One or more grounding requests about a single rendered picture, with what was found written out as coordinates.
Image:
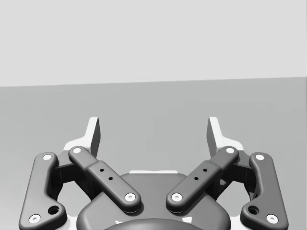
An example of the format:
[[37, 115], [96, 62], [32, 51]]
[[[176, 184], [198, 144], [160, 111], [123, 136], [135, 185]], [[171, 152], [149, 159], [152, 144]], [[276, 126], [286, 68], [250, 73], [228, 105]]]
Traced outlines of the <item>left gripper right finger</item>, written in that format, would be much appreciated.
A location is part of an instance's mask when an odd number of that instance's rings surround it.
[[207, 133], [211, 158], [203, 161], [166, 196], [172, 213], [186, 211], [204, 192], [217, 199], [232, 182], [242, 183], [249, 196], [239, 218], [250, 230], [289, 227], [273, 158], [263, 152], [247, 155], [242, 144], [223, 136], [218, 119], [209, 117]]

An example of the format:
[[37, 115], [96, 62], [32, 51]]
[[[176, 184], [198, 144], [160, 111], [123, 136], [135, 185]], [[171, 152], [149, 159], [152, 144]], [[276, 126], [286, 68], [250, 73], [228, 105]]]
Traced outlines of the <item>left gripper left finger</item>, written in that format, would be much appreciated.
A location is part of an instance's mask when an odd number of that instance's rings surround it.
[[67, 142], [60, 155], [43, 152], [35, 157], [19, 229], [58, 230], [63, 227], [68, 215], [58, 196], [63, 185], [72, 181], [90, 199], [102, 191], [125, 213], [141, 208], [141, 195], [104, 161], [96, 158], [100, 134], [98, 117], [91, 117], [84, 136]]

